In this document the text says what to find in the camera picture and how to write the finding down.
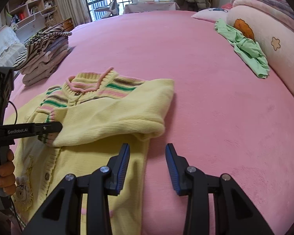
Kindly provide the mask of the left hand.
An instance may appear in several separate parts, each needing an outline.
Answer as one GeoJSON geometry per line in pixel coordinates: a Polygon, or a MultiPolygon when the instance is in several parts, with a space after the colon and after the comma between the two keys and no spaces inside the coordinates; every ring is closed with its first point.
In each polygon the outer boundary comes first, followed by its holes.
{"type": "Polygon", "coordinates": [[[14,154],[12,150],[7,152],[7,162],[0,166],[0,188],[7,194],[13,195],[16,191],[15,166],[13,164],[14,154]]]}

